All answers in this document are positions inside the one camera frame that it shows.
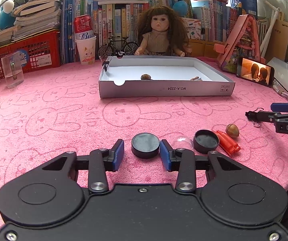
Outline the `brown haired doll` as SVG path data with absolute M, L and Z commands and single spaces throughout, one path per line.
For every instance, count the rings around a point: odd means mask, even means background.
M 175 55 L 190 53 L 182 18 L 166 6 L 151 7 L 143 12 L 137 25 L 139 47 L 135 55 Z

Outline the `clear plastic dome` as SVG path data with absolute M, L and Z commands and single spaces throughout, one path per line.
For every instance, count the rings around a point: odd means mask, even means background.
M 171 146 L 173 147 L 173 149 L 188 149 L 192 151 L 194 150 L 193 142 L 187 136 L 175 137 L 171 142 Z

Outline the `white cat paper cup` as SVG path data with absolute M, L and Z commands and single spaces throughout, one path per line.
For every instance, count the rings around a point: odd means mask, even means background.
M 82 65 L 92 65 L 95 62 L 96 36 L 89 39 L 76 40 L 79 58 Z

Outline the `black open round lid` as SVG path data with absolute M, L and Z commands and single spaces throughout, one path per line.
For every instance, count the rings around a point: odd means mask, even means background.
M 194 149 L 201 154 L 207 154 L 209 151 L 214 151 L 218 145 L 218 136 L 210 130 L 198 130 L 194 135 Z

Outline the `red plastic clip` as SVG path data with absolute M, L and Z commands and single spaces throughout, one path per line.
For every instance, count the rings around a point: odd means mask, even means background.
M 236 141 L 233 140 L 230 136 L 228 136 L 225 132 L 222 131 L 215 131 L 216 136 L 219 138 L 219 145 L 224 151 L 232 155 L 237 153 L 241 150 L 241 147 L 238 145 Z

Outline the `brown nut in tray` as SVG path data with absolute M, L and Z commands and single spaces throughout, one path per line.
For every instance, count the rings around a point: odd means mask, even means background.
M 142 76 L 141 76 L 141 80 L 151 80 L 152 78 L 151 78 L 151 76 L 149 75 L 149 74 L 143 74 Z

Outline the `clear acrylic block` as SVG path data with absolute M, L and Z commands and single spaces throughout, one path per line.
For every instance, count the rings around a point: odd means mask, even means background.
M 6 86 L 14 88 L 24 82 L 24 74 L 20 61 L 20 53 L 14 52 L 1 58 Z

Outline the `pink triangular toy house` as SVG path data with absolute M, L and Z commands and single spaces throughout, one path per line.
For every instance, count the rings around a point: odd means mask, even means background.
M 254 16 L 240 15 L 224 44 L 214 44 L 218 53 L 217 63 L 221 70 L 235 74 L 240 58 L 247 58 L 259 63 L 266 60 L 261 57 L 258 27 Z

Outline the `row of upright books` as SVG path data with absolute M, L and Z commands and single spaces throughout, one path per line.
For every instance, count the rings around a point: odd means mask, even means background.
M 72 32 L 73 25 L 77 23 L 78 17 L 72 17 L 74 11 L 73 4 L 69 3 L 73 0 L 64 0 L 65 10 L 62 13 L 62 28 L 61 33 L 61 53 L 63 63 L 71 63 L 75 60 L 75 51 L 73 47 L 77 38 L 73 41 L 75 34 Z M 136 50 L 130 48 L 125 49 L 125 45 L 122 46 L 122 50 L 113 47 L 111 44 L 113 41 L 118 42 L 116 35 L 109 39 L 109 42 L 98 48 L 98 57 L 106 60 L 110 55 L 107 54 L 107 48 L 111 46 L 111 55 L 122 57 L 123 55 L 170 55 L 185 57 L 189 54 L 188 36 L 186 33 L 185 23 L 183 19 L 171 8 L 166 6 L 155 6 L 147 9 L 139 15 L 139 22 L 137 24 L 138 38 L 136 41 L 126 41 L 129 37 L 120 37 L 126 45 L 135 45 Z M 98 36 L 93 34 L 92 18 L 90 14 L 81 15 L 79 18 L 86 18 L 86 22 L 82 23 L 84 29 L 82 32 L 91 32 L 86 34 L 86 38 L 80 41 L 84 42 L 84 46 L 78 49 L 78 52 L 82 56 L 85 53 L 85 60 L 79 56 L 82 64 L 92 64 L 95 61 L 95 49 L 96 38 Z

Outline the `black binder clip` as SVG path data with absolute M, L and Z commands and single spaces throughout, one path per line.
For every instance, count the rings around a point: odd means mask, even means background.
M 102 62 L 102 67 L 103 67 L 103 69 L 105 70 L 105 72 L 107 72 L 107 69 L 108 69 L 108 67 L 109 67 L 109 61 L 103 61 Z
M 249 121 L 253 123 L 253 126 L 259 128 L 261 122 L 264 122 L 265 116 L 261 112 L 264 111 L 263 108 L 256 108 L 256 110 L 250 110 L 245 113 L 245 116 Z

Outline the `black miniature bicycle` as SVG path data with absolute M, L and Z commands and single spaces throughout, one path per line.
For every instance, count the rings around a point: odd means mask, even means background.
M 98 57 L 106 60 L 110 56 L 122 57 L 124 55 L 134 55 L 139 45 L 135 41 L 129 41 L 128 37 L 108 38 L 108 43 L 100 46 Z

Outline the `red beer can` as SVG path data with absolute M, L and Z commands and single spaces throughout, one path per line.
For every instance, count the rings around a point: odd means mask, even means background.
M 94 36 L 92 19 L 89 15 L 76 16 L 74 19 L 74 31 L 76 40 L 90 39 Z

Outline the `black round cap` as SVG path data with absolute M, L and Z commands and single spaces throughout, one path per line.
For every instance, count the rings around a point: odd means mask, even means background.
M 158 155 L 160 140 L 151 133 L 139 133 L 131 140 L 132 153 L 141 159 L 151 159 Z

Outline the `smartphone playing video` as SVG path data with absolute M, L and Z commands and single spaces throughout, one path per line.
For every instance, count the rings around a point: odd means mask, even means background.
M 274 81 L 275 69 L 257 61 L 239 58 L 236 76 L 259 85 L 271 87 Z

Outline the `brown hazelnut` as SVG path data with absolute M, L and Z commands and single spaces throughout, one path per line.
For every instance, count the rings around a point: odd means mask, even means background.
M 231 138 L 239 137 L 239 128 L 235 124 L 228 124 L 226 126 L 225 132 Z

